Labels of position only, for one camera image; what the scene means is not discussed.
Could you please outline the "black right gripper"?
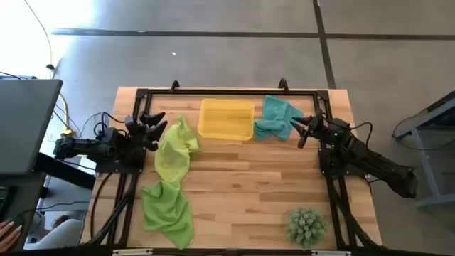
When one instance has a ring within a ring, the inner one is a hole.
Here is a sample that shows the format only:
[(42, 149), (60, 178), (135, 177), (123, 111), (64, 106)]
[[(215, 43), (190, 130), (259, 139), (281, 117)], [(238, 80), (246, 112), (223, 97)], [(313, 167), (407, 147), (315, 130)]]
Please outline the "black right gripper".
[(314, 116), (292, 117), (290, 124), (297, 131), (305, 131), (300, 134), (300, 140), (297, 144), (299, 149), (304, 148), (308, 137), (315, 139), (328, 138), (328, 129), (324, 124), (324, 113), (322, 110), (317, 110)]

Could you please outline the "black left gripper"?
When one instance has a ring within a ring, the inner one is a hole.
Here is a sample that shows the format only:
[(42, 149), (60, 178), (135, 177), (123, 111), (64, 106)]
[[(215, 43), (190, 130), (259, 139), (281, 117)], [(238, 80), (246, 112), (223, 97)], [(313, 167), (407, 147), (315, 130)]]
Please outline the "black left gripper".
[(124, 123), (128, 131), (127, 137), (137, 146), (149, 151), (156, 151), (159, 147), (158, 140), (160, 140), (167, 125), (167, 121), (160, 122), (165, 115), (165, 112), (158, 114), (142, 112), (139, 122), (133, 116), (127, 116)]

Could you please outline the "teal microfiber towel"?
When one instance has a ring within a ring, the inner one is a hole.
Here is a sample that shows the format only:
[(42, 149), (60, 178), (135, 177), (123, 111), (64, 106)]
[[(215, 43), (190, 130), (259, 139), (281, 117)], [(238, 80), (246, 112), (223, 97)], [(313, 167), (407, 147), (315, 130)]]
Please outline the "teal microfiber towel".
[(272, 135), (287, 140), (294, 128), (293, 117), (302, 117), (303, 112), (287, 101), (272, 95), (266, 95), (263, 101), (262, 118), (255, 120), (254, 134), (257, 140), (264, 140)]

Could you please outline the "light yellow-green microfiber towel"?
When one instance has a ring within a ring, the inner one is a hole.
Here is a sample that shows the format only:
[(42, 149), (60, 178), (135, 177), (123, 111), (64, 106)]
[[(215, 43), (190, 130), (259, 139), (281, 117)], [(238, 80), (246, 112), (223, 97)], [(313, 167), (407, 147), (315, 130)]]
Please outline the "light yellow-green microfiber towel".
[(155, 171), (163, 181), (179, 184), (188, 173), (191, 154), (199, 150), (197, 137), (181, 114), (176, 123), (166, 130), (155, 152)]

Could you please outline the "dark green microfiber towel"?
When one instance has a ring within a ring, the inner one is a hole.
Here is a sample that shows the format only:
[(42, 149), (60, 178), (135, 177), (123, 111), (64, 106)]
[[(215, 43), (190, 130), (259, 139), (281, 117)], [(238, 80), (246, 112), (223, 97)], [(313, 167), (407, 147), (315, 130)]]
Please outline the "dark green microfiber towel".
[(159, 181), (142, 187), (140, 196), (144, 231), (163, 234), (179, 250), (193, 242), (193, 213), (179, 184)]

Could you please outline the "yellow translucent plastic basket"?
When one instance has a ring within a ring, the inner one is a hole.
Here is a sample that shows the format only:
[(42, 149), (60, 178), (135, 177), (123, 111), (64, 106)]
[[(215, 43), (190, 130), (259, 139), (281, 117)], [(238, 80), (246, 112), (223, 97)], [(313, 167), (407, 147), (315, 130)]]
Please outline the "yellow translucent plastic basket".
[(200, 105), (198, 133), (209, 139), (248, 141), (254, 118), (253, 102), (205, 98)]

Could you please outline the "artificial green succulent plant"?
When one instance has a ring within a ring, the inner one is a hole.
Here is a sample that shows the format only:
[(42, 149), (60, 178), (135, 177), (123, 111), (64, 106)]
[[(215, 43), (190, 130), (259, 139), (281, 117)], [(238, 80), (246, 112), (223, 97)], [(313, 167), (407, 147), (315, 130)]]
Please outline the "artificial green succulent plant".
[(311, 208), (297, 208), (289, 213), (287, 237), (302, 249), (319, 244), (326, 235), (325, 218)]

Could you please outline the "black desk support beam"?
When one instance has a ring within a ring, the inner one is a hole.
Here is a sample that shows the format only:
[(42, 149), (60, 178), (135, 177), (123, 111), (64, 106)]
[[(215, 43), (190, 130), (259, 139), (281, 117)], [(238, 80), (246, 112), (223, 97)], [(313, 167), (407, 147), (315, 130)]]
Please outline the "black desk support beam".
[(34, 171), (67, 181), (73, 185), (92, 190), (95, 177), (46, 154), (38, 153)]

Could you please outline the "gray desk top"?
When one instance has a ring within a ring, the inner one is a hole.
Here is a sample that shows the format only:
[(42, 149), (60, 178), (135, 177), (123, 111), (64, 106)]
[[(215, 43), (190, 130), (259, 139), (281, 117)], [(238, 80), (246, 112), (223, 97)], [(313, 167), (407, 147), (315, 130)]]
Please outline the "gray desk top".
[(62, 85), (0, 80), (0, 175), (32, 172)]

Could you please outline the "person's leg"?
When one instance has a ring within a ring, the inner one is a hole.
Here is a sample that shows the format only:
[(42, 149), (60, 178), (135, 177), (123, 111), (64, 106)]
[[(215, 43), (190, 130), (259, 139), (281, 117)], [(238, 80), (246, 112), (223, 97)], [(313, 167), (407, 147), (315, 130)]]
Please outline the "person's leg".
[(69, 219), (50, 231), (36, 243), (24, 246), (25, 250), (47, 250), (73, 247), (80, 243), (83, 224), (80, 220)]

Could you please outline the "gray metal side table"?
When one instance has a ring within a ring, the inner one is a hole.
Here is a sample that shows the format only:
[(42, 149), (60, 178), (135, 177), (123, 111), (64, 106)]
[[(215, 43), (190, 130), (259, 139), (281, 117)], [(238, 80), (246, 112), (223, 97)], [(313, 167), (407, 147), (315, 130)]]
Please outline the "gray metal side table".
[(455, 90), (400, 121), (392, 138), (419, 154), (431, 195), (416, 207), (455, 203)]

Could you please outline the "person's hand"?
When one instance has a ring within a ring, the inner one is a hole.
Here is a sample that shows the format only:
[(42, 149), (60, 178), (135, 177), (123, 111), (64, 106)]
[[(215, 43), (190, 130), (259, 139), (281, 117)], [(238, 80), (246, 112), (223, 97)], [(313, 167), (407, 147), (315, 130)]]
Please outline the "person's hand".
[(0, 223), (0, 253), (6, 252), (17, 242), (22, 230), (22, 225), (15, 226), (11, 221)]

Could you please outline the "black metal table frame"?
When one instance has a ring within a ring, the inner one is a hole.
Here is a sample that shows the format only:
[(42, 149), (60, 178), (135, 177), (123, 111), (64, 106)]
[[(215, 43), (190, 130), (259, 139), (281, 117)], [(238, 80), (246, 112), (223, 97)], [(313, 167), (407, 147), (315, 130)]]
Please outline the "black metal table frame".
[[(315, 248), (335, 249), (331, 208), (326, 181), (319, 171), (319, 142), (310, 138), (297, 149), (299, 134), (293, 130), (286, 141), (269, 137), (257, 141), (207, 139), (198, 133), (200, 104), (206, 98), (242, 100), (255, 105), (255, 118), (262, 117), (263, 95), (242, 92), (272, 91), (274, 88), (207, 88), (202, 95), (154, 95), (151, 112), (166, 112), (168, 125), (183, 114), (198, 138), (200, 151), (191, 156), (191, 167), (181, 184), (193, 213), (194, 239), (189, 248), (297, 249), (289, 242), (286, 224), (289, 212), (302, 208), (317, 210), (328, 223), (327, 234)], [(140, 189), (159, 180), (154, 170), (154, 153), (147, 153), (134, 199), (127, 247), (166, 247), (174, 244), (158, 232), (143, 227)], [(90, 210), (82, 242), (90, 239), (90, 217), (97, 231), (111, 214), (119, 174), (112, 174), (100, 193), (95, 210)], [(363, 178), (346, 178), (348, 202), (362, 229), (382, 244), (369, 185)]]

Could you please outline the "white strip bracket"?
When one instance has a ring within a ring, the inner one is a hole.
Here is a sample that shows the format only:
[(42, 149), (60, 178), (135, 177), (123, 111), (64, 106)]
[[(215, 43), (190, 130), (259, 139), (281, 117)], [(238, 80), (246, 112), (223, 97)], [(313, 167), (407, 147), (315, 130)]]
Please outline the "white strip bracket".
[(139, 249), (121, 249), (113, 250), (112, 256), (150, 256), (153, 255), (154, 250), (151, 248)]
[(350, 251), (312, 250), (311, 256), (352, 256)]

